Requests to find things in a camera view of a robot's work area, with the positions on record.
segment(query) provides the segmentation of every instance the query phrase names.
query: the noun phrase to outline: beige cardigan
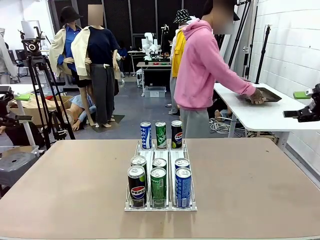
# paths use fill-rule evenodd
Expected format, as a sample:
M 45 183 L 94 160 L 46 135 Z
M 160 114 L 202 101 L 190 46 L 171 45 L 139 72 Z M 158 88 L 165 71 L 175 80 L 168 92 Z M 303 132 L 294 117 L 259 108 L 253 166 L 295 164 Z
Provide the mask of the beige cardigan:
M 62 65 L 58 64 L 59 56 L 63 55 L 65 51 L 66 27 L 67 25 L 64 25 L 62 29 L 56 33 L 53 41 L 51 42 L 51 47 L 49 50 L 50 65 L 51 65 L 52 71 L 56 74 L 57 77 L 59 77 L 61 74 L 71 75 L 71 71 L 65 62 Z
M 88 42 L 90 37 L 89 26 L 79 32 L 71 44 L 71 51 L 75 63 L 76 72 L 79 75 L 80 80 L 91 79 L 90 77 L 90 67 L 85 63 L 85 59 L 88 57 Z M 121 78 L 121 73 L 119 68 L 114 69 L 114 78 L 119 80 Z

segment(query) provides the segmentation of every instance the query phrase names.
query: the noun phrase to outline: black bag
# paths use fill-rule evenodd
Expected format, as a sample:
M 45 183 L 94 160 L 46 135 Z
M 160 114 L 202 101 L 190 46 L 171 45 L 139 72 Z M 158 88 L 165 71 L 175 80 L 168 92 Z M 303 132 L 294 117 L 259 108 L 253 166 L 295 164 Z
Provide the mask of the black bag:
M 39 148 L 44 147 L 45 139 L 40 133 L 39 129 L 33 122 L 29 122 L 29 125 L 35 145 L 39 146 Z M 5 129 L 5 133 L 10 138 L 14 146 L 30 146 L 25 127 L 22 123 L 18 126 L 7 126 Z

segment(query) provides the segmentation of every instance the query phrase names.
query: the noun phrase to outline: can lid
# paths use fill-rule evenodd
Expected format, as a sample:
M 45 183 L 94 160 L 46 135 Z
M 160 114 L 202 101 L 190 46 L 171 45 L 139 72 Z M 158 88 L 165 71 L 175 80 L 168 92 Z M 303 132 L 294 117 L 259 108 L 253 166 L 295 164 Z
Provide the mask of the can lid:
M 147 122 L 147 121 L 144 121 L 140 124 L 141 127 L 149 127 L 151 126 L 151 123 L 150 122 Z
M 186 167 L 190 165 L 190 162 L 186 158 L 178 158 L 175 160 L 174 164 L 177 165 L 178 167 Z
M 147 159 L 144 156 L 139 155 L 131 158 L 132 165 L 144 165 L 145 163 L 147 163 Z
M 180 167 L 175 170 L 175 175 L 177 175 L 179 178 L 187 179 L 191 176 L 191 170 L 186 167 Z
M 162 167 L 155 167 L 151 170 L 150 175 L 154 178 L 162 178 L 167 174 L 167 171 Z
M 133 179 L 138 179 L 145 175 L 145 169 L 142 166 L 131 166 L 128 169 L 128 176 Z
M 172 121 L 171 126 L 173 126 L 173 127 L 181 127 L 182 126 L 182 121 L 179 121 L 179 120 Z
M 163 158 L 156 158 L 155 160 L 153 160 L 152 165 L 163 168 L 167 165 L 167 161 Z
M 156 127 L 164 127 L 166 125 L 166 123 L 164 121 L 159 121 L 155 123 Z

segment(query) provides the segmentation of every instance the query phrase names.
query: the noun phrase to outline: table leg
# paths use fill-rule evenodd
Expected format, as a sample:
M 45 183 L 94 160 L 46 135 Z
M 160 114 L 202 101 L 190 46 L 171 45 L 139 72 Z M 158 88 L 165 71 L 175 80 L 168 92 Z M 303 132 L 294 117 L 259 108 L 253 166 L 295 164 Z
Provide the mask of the table leg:
M 133 54 L 131 53 L 131 62 L 132 62 L 132 69 L 133 69 L 133 74 L 132 76 L 134 77 L 136 75 L 136 70 L 135 70 L 135 64 L 134 64 L 134 57 Z
M 278 143 L 278 147 L 284 151 L 287 145 L 287 141 L 289 138 L 289 131 L 283 131 L 280 133 L 280 137 L 279 137 L 279 143 Z
M 228 138 L 233 138 L 235 135 L 235 129 L 236 129 L 236 123 L 237 123 L 237 117 L 236 115 L 232 114 L 232 120 L 230 123 L 230 129 L 229 129 L 229 135 Z
M 142 77 L 141 77 L 141 81 L 142 81 L 142 95 L 141 97 L 144 97 L 145 96 L 145 72 L 144 72 L 144 69 L 141 68 L 142 70 Z
M 26 115 L 25 114 L 25 111 L 24 111 L 24 107 L 22 106 L 22 103 L 20 100 L 17 100 L 16 101 L 16 104 L 18 105 L 18 108 L 19 108 L 19 111 L 20 111 L 20 114 L 21 115 Z M 31 128 L 30 128 L 30 125 L 28 122 L 24 122 L 23 123 L 23 126 L 24 126 L 24 129 L 25 129 L 25 132 L 26 132 L 26 135 L 28 137 L 28 140 L 29 140 L 29 143 L 31 146 L 35 146 L 36 143 L 35 143 L 35 140 L 34 140 L 34 136 L 32 135 L 32 132 L 31 132 Z

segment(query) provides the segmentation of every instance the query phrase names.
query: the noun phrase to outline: gray pants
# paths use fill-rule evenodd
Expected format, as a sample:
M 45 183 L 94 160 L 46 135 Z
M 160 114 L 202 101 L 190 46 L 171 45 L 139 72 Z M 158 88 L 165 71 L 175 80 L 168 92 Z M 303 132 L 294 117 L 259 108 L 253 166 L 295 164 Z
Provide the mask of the gray pants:
M 206 139 L 210 136 L 209 115 L 204 110 L 180 108 L 183 136 L 186 139 Z
M 176 90 L 176 83 L 177 83 L 177 78 L 176 77 L 172 77 L 172 73 L 171 73 L 171 78 L 170 78 L 170 92 L 171 92 L 171 112 L 173 114 L 176 114 L 178 112 L 178 105 L 175 101 L 175 90 Z
M 10 75 L 0 72 L 0 84 L 10 84 Z
M 96 122 L 107 124 L 111 119 L 115 104 L 115 73 L 112 67 L 103 64 L 90 65 L 93 95 L 96 105 Z

